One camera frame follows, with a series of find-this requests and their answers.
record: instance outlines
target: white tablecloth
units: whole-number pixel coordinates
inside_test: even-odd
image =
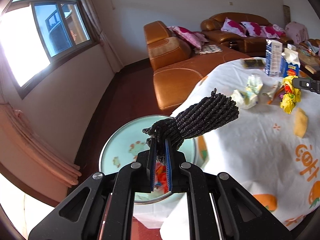
[[[227,96],[234,89],[244,90],[251,74],[264,83],[259,103],[240,109],[237,120],[204,135],[209,156],[204,171],[229,173],[251,194],[259,195],[258,200],[291,230],[320,204],[320,95],[302,91],[297,107],[306,112],[309,123],[301,139],[293,133],[295,110],[286,114],[279,101],[268,105],[268,96],[262,95],[281,78],[245,70],[235,60],[218,66],[200,81],[172,116],[210,96],[214,88]],[[161,227],[163,240],[189,239],[187,217],[184,197]]]

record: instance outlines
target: small box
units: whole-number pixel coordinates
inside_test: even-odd
[[[291,50],[294,50],[294,51],[297,51],[297,47],[292,45],[292,44],[287,44],[287,48],[291,49]]]
[[[267,40],[265,73],[270,77],[279,77],[281,67],[282,43]]]

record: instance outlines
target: window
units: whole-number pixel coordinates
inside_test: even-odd
[[[92,39],[78,0],[13,0],[0,22],[0,42],[23,89],[39,72],[92,44]]]

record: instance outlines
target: red floor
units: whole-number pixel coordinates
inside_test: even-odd
[[[100,152],[108,138],[122,125],[151,114],[170,115],[158,108],[153,87],[153,70],[148,60],[131,64],[117,73],[92,116],[76,156],[82,183],[98,171]],[[147,229],[132,221],[132,240],[160,240],[159,229]]]

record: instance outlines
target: sunlight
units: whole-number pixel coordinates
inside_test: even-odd
[[[0,204],[14,227],[28,239],[30,231],[54,208],[27,195],[0,174]]]
[[[0,42],[20,86],[50,64],[36,29],[31,6],[4,14],[0,23]]]

